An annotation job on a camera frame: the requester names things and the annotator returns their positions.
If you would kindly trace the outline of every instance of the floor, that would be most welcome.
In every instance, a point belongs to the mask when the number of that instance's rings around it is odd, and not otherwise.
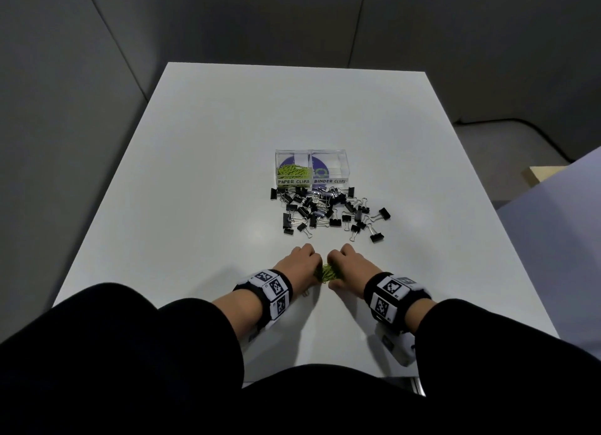
[[[529,189],[521,174],[528,166],[568,164],[534,128],[515,120],[457,125],[455,132],[495,205]]]

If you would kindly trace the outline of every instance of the white table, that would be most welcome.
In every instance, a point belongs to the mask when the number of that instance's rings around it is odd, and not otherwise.
[[[343,148],[350,185],[392,218],[355,248],[381,268],[557,335],[424,73],[170,63],[56,299],[120,282],[156,306],[212,300],[307,242],[269,199],[276,149]],[[326,256],[350,233],[318,228]],[[322,286],[245,353],[247,381],[333,363],[416,376],[367,306]]]

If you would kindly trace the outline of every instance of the clear plastic container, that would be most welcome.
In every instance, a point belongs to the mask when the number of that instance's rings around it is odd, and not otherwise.
[[[290,172],[288,165],[297,167]],[[278,187],[322,185],[346,188],[349,175],[346,150],[275,151],[275,178]]]

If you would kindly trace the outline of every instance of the person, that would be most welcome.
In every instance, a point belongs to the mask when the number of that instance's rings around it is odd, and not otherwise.
[[[314,273],[321,262],[306,244],[252,278],[281,277],[275,281],[288,287],[289,305],[319,284]],[[132,289],[107,283],[61,302],[0,345],[4,427],[158,430],[215,421],[215,430],[237,423],[285,430],[330,418],[381,429],[431,427],[434,416],[443,414],[465,427],[465,421],[483,417],[495,424],[519,417],[539,421],[548,410],[557,421],[597,401],[600,362],[579,348],[463,300],[436,303],[418,285],[409,288],[413,280],[404,286],[402,278],[382,272],[349,244],[331,251],[327,262],[342,275],[329,287],[369,299],[370,306],[381,296],[382,282],[414,295],[405,308],[408,296],[398,298],[396,310],[403,330],[415,335],[426,397],[357,370],[315,364],[242,388],[239,340],[273,321],[265,298],[248,282],[212,303],[182,299],[159,309]],[[380,321],[386,323],[388,315],[382,312]],[[387,329],[394,330],[393,324]]]

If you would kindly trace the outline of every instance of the wrist strap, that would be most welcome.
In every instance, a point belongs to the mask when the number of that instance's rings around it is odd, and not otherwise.
[[[363,292],[372,316],[394,333],[407,331],[405,315],[419,299],[432,299],[430,293],[407,277],[381,272],[374,275]]]
[[[271,327],[290,306],[292,285],[288,277],[274,269],[265,269],[251,275],[245,282],[234,287],[252,291],[261,301],[263,315],[257,323],[257,331]]]

